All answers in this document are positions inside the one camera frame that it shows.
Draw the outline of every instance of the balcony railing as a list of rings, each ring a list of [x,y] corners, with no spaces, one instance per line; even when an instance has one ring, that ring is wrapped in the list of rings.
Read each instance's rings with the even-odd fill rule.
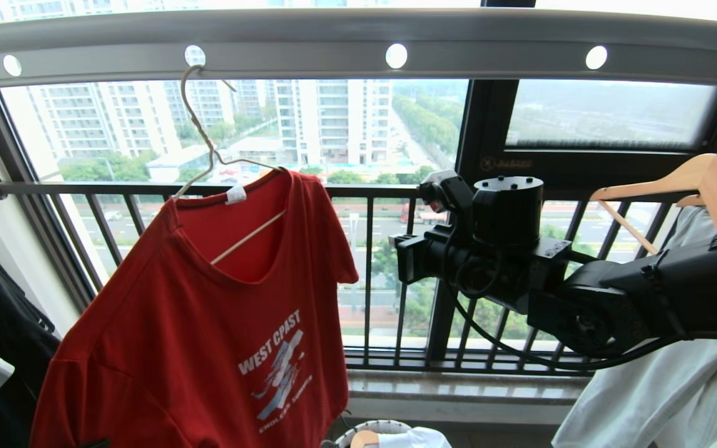
[[[171,195],[179,190],[180,184],[149,184],[148,182],[122,182],[114,184],[114,182],[62,182],[62,184],[32,184],[31,182],[1,182],[0,181],[0,198],[4,199],[8,195],[17,195],[21,197],[31,196],[33,199],[39,198],[45,201],[56,213],[57,231],[65,235],[68,247],[72,250],[77,258],[79,266],[86,274],[88,282],[91,286],[90,297],[86,303],[79,303],[77,306],[83,309],[89,304],[93,296],[103,287],[106,277],[102,273],[101,263],[97,265],[97,259],[101,253],[111,257],[114,266],[119,266],[123,260],[123,252],[128,252],[128,247],[119,244],[119,239],[114,235],[111,229],[111,221],[108,213],[115,213],[110,210],[106,212],[102,207],[103,199],[109,202],[122,201],[125,204],[128,219],[136,230],[136,234],[142,235],[147,226],[145,222],[145,211],[141,213],[140,198],[147,195],[156,197],[156,207],[159,206],[159,198],[167,201]],[[215,184],[199,184],[194,185],[187,191],[191,196],[208,196],[222,193],[224,187]],[[443,287],[436,287],[434,292],[433,309],[430,315],[426,343],[418,348],[412,348],[412,344],[404,343],[410,340],[404,335],[404,316],[406,315],[406,298],[410,289],[403,285],[400,289],[399,296],[396,297],[396,332],[395,340],[389,343],[389,337],[384,338],[384,342],[379,343],[378,337],[370,335],[372,326],[372,314],[374,312],[384,312],[381,308],[389,312],[388,306],[373,306],[373,241],[378,238],[378,232],[373,232],[375,227],[376,210],[375,206],[386,204],[388,199],[398,199],[396,206],[401,210],[401,202],[408,204],[408,215],[405,219],[405,232],[415,232],[415,213],[416,213],[416,188],[414,186],[345,186],[345,185],[329,185],[327,191],[331,198],[337,201],[345,201],[347,199],[355,199],[362,201],[361,204],[349,204],[351,210],[359,210],[366,207],[363,217],[366,217],[366,238],[365,248],[367,255],[364,259],[362,276],[363,287],[363,323],[362,337],[349,337],[344,335],[345,354],[347,358],[348,368],[356,369],[379,369],[392,371],[446,371],[446,372],[475,372],[475,373],[495,373],[495,374],[514,374],[514,375],[553,375],[553,376],[587,376],[591,375],[590,371],[563,371],[560,369],[550,369],[537,363],[530,363],[520,359],[515,355],[509,355],[504,351],[498,350],[485,340],[478,338],[470,338],[470,328],[462,318],[459,323],[461,325],[461,337],[455,344],[455,338],[450,340],[449,332],[452,327],[452,302],[445,296],[447,293]],[[621,202],[618,212],[626,216],[630,209],[630,202]],[[588,212],[588,202],[572,202],[566,205],[566,213],[570,213],[571,218],[565,233],[566,239],[575,239],[578,230],[583,221],[583,216]],[[645,229],[645,235],[650,241],[655,240],[655,236],[670,224],[666,222],[666,216],[670,209],[670,204],[663,203],[654,207],[654,212],[650,217],[648,229]],[[91,244],[85,244],[83,236],[78,230],[80,224],[80,210],[90,213],[88,219],[95,221],[97,232],[100,232],[103,239],[103,247],[98,253],[91,250]],[[126,216],[117,216],[117,219],[126,219]],[[402,222],[404,216],[399,216],[402,230]],[[619,233],[619,224],[612,221],[605,232],[605,238],[598,246],[595,254],[598,258],[607,258],[614,247],[614,242]],[[90,233],[96,233],[96,230],[88,230]],[[635,257],[645,255],[643,249],[638,250]],[[469,315],[473,315],[476,311],[474,302],[469,306]],[[487,329],[497,338],[504,338],[509,320],[512,313],[507,309],[501,312],[500,318],[494,329]],[[539,355],[550,360],[559,360],[565,362],[587,361],[581,355],[566,349],[562,343],[555,340],[539,340],[538,330],[530,328],[527,336],[521,340],[506,340],[507,343]]]

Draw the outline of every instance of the building window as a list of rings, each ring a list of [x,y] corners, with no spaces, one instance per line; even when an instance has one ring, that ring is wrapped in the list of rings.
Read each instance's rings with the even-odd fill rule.
[[[347,106],[347,98],[337,96],[331,98],[329,96],[322,97],[319,99],[319,105],[321,106]]]

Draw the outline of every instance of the light gray garment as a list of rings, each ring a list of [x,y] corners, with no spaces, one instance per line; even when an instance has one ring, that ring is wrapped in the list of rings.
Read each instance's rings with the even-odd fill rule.
[[[703,207],[688,207],[666,247],[715,234]],[[598,371],[552,440],[555,448],[646,448],[666,440],[708,448],[717,440],[717,340],[681,341]]]

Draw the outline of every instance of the black garment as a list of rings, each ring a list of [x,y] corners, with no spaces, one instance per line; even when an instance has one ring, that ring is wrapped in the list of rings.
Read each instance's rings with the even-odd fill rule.
[[[15,372],[0,388],[0,447],[29,444],[37,397],[60,341],[54,325],[0,266],[0,358]]]

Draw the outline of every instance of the white wall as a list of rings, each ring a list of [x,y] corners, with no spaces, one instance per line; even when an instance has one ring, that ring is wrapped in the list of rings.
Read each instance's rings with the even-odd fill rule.
[[[0,177],[7,179],[1,161]],[[57,332],[65,335],[79,314],[12,196],[0,201],[0,263],[26,297],[51,318]]]

